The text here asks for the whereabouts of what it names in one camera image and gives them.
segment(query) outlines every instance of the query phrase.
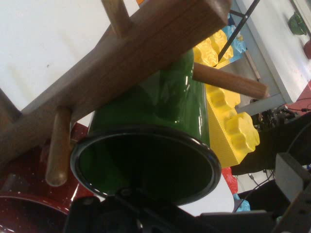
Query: cup opening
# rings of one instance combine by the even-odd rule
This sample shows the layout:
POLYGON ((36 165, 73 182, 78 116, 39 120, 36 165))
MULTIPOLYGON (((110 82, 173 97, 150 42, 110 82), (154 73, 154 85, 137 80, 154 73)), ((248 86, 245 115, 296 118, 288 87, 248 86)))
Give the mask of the cup opening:
POLYGON ((220 179, 219 162, 205 144, 159 126, 97 133, 75 148, 72 159, 74 173, 101 196, 130 186, 185 204, 207 195, 220 179))

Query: white floor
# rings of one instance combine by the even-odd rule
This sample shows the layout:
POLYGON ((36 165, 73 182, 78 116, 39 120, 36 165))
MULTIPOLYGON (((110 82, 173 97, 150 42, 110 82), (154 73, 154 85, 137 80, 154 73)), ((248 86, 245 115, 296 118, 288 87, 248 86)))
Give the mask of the white floor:
MULTIPOLYGON (((251 174, 253 175, 256 183, 260 184, 262 182, 267 182, 267 175, 269 177, 271 175, 271 171, 268 170, 267 174, 264 173, 263 171, 251 173, 251 174)), ((257 186, 254 180, 252 180, 248 174, 235 176, 235 177, 238 179, 238 193, 251 190, 257 186)))

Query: green enamel mug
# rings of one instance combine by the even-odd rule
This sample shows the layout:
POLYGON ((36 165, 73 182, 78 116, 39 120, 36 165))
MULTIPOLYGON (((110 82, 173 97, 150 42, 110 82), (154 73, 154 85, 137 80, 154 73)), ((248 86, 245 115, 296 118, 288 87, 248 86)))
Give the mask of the green enamel mug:
POLYGON ((125 187, 175 204, 196 201, 219 182, 208 147, 205 87, 192 80, 193 51, 94 113, 71 169, 102 197, 125 187))

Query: white surface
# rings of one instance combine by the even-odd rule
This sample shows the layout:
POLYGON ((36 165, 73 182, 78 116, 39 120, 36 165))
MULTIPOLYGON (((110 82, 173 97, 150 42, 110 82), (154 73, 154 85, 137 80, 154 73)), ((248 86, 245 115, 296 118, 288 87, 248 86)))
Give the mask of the white surface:
MULTIPOLYGON (((253 0, 237 0, 246 12, 253 0)), ((303 52, 307 36, 293 35, 287 22, 294 8, 289 0, 261 0, 247 21, 283 98, 295 102, 311 79, 311 62, 303 52)))
MULTIPOLYGON (((139 9, 135 0, 124 2, 130 15, 139 9)), ((101 0, 10 0, 0 9, 0 88, 20 110, 90 52, 110 24, 101 0)))
POLYGON ((234 200, 224 177, 221 176, 219 184, 210 194, 179 208, 193 216, 199 216, 202 213, 232 212, 234 200))

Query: black pole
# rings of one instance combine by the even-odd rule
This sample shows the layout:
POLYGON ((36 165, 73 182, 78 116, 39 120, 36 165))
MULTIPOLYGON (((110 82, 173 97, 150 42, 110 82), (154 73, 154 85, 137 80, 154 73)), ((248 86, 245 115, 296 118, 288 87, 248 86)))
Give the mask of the black pole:
POLYGON ((234 11, 234 10, 230 10, 230 14, 233 14, 235 16, 239 16, 241 18, 244 17, 244 14, 242 14, 241 12, 234 11))
POLYGON ((256 8, 256 6, 258 5, 259 2, 260 2, 260 0, 254 0, 252 5, 248 8, 245 15, 243 15, 241 22, 238 24, 237 28, 234 30, 234 32, 230 36, 229 40, 227 41, 227 43, 225 44, 223 49, 220 51, 220 53, 218 55, 218 62, 220 62, 220 60, 224 56, 225 52, 227 52, 229 46, 232 44, 235 37, 237 37, 238 33, 241 31, 242 27, 244 26, 244 24, 246 23, 246 21, 248 20, 250 15, 253 13, 254 9, 256 8))

